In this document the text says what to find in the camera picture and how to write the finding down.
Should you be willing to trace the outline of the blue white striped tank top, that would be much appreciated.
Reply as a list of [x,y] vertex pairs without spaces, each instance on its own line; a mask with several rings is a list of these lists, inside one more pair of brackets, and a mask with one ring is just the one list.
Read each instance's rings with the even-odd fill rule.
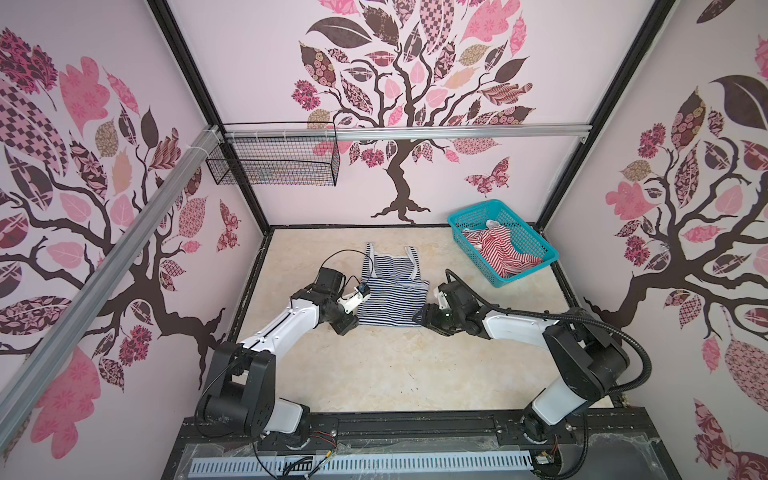
[[403,256],[380,254],[373,243],[366,245],[362,281],[370,297],[357,310],[361,325],[418,327],[415,316],[427,303],[430,284],[422,278],[419,254],[412,246]]

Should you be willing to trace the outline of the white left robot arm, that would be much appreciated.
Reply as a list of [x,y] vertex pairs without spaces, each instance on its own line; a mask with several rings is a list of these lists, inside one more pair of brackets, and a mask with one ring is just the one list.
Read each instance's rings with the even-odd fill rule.
[[214,352],[211,371],[194,412],[195,424],[253,439],[284,435],[302,443],[309,436],[310,409],[276,393],[277,365],[298,340],[321,324],[343,336],[359,325],[358,308],[371,295],[360,281],[348,294],[346,276],[322,267],[315,281],[291,295],[285,309],[239,343],[226,341]]

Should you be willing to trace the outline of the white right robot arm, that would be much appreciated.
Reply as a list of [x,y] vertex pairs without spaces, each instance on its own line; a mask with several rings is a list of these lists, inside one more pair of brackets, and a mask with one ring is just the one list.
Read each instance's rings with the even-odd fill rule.
[[503,308],[458,280],[439,285],[436,299],[413,316],[416,324],[446,337],[466,333],[549,352],[558,376],[522,414],[522,430],[531,442],[543,442],[567,416],[607,396],[630,365],[618,335],[575,308],[557,315]]

